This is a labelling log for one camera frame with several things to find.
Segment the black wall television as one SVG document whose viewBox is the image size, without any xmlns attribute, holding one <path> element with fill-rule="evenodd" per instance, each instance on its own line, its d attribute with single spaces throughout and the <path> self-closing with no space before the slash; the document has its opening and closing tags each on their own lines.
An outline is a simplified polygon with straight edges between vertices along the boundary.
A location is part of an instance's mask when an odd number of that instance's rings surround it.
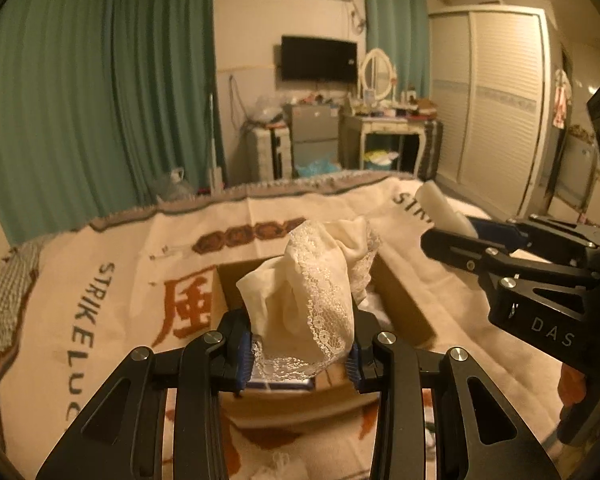
<svg viewBox="0 0 600 480">
<path fill-rule="evenodd" d="M 283 36 L 280 78 L 288 81 L 358 82 L 355 42 L 306 36 Z"/>
</svg>

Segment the white vanity table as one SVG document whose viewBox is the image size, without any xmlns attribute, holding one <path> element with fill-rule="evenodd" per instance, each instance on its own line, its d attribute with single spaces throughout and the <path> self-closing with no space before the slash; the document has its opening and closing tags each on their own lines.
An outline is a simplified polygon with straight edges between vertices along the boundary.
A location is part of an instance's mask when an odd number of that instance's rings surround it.
<svg viewBox="0 0 600 480">
<path fill-rule="evenodd" d="M 418 148 L 412 174 L 422 181 L 438 172 L 443 125 L 434 119 L 372 117 L 341 114 L 338 132 L 338 162 L 344 169 L 362 169 L 366 141 L 370 136 L 416 136 Z"/>
</svg>

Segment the narrow teal curtain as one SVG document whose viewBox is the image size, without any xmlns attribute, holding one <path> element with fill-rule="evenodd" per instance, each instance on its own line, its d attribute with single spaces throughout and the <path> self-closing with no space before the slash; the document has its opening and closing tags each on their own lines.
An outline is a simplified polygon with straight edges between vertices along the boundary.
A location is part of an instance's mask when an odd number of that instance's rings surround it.
<svg viewBox="0 0 600 480">
<path fill-rule="evenodd" d="M 365 0 L 366 47 L 385 51 L 398 74 L 398 92 L 430 90 L 430 32 L 427 0 Z"/>
</svg>

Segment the cream woven blanket with lettering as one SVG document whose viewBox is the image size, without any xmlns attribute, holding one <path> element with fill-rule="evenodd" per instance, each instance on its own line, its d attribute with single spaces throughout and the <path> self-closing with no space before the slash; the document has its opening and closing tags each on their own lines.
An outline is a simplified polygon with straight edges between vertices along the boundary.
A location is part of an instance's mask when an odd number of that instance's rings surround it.
<svg viewBox="0 0 600 480">
<path fill-rule="evenodd" d="M 0 447 L 32 479 L 83 405 L 135 347 L 184 346 L 210 327 L 212 272 L 280 255 L 306 220 L 365 217 L 381 256 L 436 336 L 479 362 L 538 438 L 556 427 L 559 364 L 492 326 L 474 276 L 428 259 L 430 221 L 403 176 L 337 174 L 254 184 L 219 200 L 132 210 L 52 235 L 0 352 Z"/>
</svg>

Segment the white oval vanity mirror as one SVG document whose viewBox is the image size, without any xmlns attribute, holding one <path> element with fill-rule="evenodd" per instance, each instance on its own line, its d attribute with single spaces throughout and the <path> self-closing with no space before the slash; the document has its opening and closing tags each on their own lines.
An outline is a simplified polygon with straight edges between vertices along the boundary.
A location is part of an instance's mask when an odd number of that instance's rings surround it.
<svg viewBox="0 0 600 480">
<path fill-rule="evenodd" d="M 398 75 L 389 55 L 381 48 L 369 50 L 358 68 L 358 93 L 363 101 L 380 102 L 396 97 Z"/>
</svg>

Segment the large teal curtain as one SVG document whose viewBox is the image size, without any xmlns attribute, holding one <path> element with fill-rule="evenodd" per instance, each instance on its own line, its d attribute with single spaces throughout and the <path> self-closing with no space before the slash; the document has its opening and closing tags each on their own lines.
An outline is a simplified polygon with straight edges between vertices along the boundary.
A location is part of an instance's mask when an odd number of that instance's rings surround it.
<svg viewBox="0 0 600 480">
<path fill-rule="evenodd" d="M 4 0 L 0 223 L 9 243 L 147 206 L 223 170 L 212 0 Z"/>
</svg>

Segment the white sliding wardrobe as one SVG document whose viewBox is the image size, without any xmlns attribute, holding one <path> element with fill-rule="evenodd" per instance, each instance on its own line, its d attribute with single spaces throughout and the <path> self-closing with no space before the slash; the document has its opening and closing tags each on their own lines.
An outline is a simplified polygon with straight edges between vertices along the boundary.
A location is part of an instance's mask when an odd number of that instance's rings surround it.
<svg viewBox="0 0 600 480">
<path fill-rule="evenodd" d="M 443 126 L 438 182 L 493 217 L 524 216 L 541 184 L 553 84 L 542 9 L 431 12 L 430 98 Z"/>
</svg>

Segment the clear water jug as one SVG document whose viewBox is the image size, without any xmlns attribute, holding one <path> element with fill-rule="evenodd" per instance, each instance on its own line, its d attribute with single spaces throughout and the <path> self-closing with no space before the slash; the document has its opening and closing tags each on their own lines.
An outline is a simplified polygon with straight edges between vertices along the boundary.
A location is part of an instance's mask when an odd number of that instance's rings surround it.
<svg viewBox="0 0 600 480">
<path fill-rule="evenodd" d="M 151 185 L 151 193 L 158 203 L 162 203 L 184 200 L 184 198 L 194 196 L 196 190 L 186 180 L 185 170 L 178 167 L 156 177 Z"/>
</svg>

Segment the white drawer unit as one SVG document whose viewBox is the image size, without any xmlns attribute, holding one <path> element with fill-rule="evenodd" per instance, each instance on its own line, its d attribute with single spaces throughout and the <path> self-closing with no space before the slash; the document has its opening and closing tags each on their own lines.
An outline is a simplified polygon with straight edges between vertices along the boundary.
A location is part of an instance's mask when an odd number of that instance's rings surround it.
<svg viewBox="0 0 600 480">
<path fill-rule="evenodd" d="M 253 182 L 291 179 L 290 131 L 283 128 L 252 128 L 247 133 L 250 176 Z"/>
</svg>

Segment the checkered bed sheet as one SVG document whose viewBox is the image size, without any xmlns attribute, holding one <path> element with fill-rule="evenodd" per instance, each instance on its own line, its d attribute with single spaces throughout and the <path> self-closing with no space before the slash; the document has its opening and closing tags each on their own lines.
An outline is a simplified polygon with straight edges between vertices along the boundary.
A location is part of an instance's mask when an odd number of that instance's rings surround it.
<svg viewBox="0 0 600 480">
<path fill-rule="evenodd" d="M 0 258 L 0 352 L 12 346 L 24 297 L 38 278 L 40 255 L 51 239 L 34 238 L 9 248 Z"/>
</svg>

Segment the brown cardboard box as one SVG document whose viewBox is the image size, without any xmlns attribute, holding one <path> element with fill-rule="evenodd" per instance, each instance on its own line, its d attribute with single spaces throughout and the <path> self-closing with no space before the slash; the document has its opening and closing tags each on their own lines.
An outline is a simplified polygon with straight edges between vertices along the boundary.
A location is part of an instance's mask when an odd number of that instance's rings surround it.
<svg viewBox="0 0 600 480">
<path fill-rule="evenodd" d="M 242 306 L 236 283 L 256 270 L 262 261 L 223 263 L 212 272 L 210 326 L 217 328 L 222 315 Z M 370 269 L 370 286 L 380 297 L 385 314 L 398 336 L 416 348 L 432 345 L 436 333 L 407 291 L 402 278 L 394 274 L 381 256 Z M 372 404 L 376 394 L 358 393 L 342 364 L 335 364 L 315 379 L 311 390 L 248 388 L 239 396 L 220 394 L 221 413 L 240 429 L 291 428 L 320 422 Z"/>
</svg>

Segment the cream lace cloth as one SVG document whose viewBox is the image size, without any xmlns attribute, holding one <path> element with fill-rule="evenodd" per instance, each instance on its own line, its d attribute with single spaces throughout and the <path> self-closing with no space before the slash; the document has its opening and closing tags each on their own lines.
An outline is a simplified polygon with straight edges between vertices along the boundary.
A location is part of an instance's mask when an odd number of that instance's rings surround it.
<svg viewBox="0 0 600 480">
<path fill-rule="evenodd" d="M 306 220 L 289 234 L 283 255 L 236 283 L 251 323 L 258 377 L 306 380 L 347 356 L 353 305 L 366 297 L 379 245 L 364 217 Z"/>
</svg>

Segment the small silver fridge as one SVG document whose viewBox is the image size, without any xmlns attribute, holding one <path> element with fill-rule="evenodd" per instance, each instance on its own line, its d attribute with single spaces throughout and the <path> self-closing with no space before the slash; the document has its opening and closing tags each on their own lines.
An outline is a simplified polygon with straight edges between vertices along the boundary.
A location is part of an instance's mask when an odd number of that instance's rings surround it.
<svg viewBox="0 0 600 480">
<path fill-rule="evenodd" d="M 287 104 L 285 113 L 298 176 L 320 174 L 338 166 L 339 107 Z"/>
</svg>

